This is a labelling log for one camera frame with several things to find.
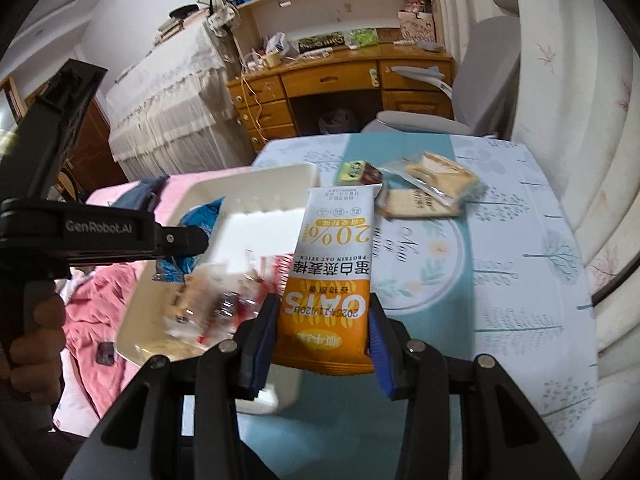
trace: ceiling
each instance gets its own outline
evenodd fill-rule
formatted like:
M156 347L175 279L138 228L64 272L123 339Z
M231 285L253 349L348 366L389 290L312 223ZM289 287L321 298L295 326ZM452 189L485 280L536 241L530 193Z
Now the ceiling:
M0 60L0 80L55 43L71 51L82 38L99 0L40 0Z

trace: gray chair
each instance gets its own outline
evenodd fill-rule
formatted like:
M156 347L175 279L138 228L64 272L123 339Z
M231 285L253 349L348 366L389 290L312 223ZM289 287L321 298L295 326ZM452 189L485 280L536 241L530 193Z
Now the gray chair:
M494 0L500 8L517 13L517 0ZM440 132L455 135L494 134L502 102L520 67L520 19L497 16L482 20L471 30L466 56L450 87L433 69L392 67L394 72L428 82L450 99L455 120L426 114L384 111L363 132Z

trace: wooden door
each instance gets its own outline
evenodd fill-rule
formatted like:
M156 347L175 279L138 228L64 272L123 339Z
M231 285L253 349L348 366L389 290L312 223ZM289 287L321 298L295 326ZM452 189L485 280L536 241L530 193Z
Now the wooden door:
M122 168L111 156L110 131L109 123L94 98L80 127L78 143L68 155L73 177L88 193L127 182Z
M453 119L451 101L442 92L384 91L382 99L385 110L438 115Z

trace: wooden desk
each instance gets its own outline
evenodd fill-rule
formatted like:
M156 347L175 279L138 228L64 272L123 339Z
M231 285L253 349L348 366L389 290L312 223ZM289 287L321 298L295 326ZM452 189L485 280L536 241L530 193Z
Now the wooden desk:
M322 102L320 98L301 99L308 96L329 97L340 92L337 101L341 103L360 92L356 101L364 109L363 122L382 109L453 118L451 102L443 92L392 72L391 67L397 65L437 66L445 75L444 81L453 82L453 59L449 54L425 52L416 46L381 44L339 50L320 59L289 61L270 70L253 72L245 79L246 84L235 78L227 87L256 153L264 147L263 138L281 139L308 133L310 123L305 117L308 113L295 113L295 108L305 102L307 108L315 110Z

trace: floral tablecloth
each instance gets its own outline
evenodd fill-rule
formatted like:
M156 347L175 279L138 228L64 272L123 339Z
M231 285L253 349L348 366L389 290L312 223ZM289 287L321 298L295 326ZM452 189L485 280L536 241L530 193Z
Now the floral tablecloth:
M267 144L254 167L311 162L320 171L321 184L330 186L345 160L375 165L417 151L453 156L483 186L469 198L466 217L455 221L378 218L372 289L412 336L447 354L494 355L579 468L590 436L597 379L593 309L572 232L525 146L442 134L297 137ZM466 311L452 310L460 304L470 313L468 321ZM447 317L453 320L449 325ZM391 478L403 407L388 412L375 408L375 415L343 399L350 388L360 388L367 392L364 404L369 402L377 395L365 390L372 378L340 378L343 382L335 384L322 380L310 374L298 404L304 405L305 394L322 390L326 411L316 406L318 414L309 415L311 405L306 411L294 407L252 421L243 432L245 441L282 478L341 478L349 471L348 466L340 469L341 461L360 461L360 468L368 461L368 478ZM361 404L353 395L353 403ZM341 407L332 415L337 397ZM362 410L362 419L373 418L375 429L353 410ZM295 457L285 453L283 458L276 442ZM453 444L459 446L459 439ZM458 460L454 449L454 466Z

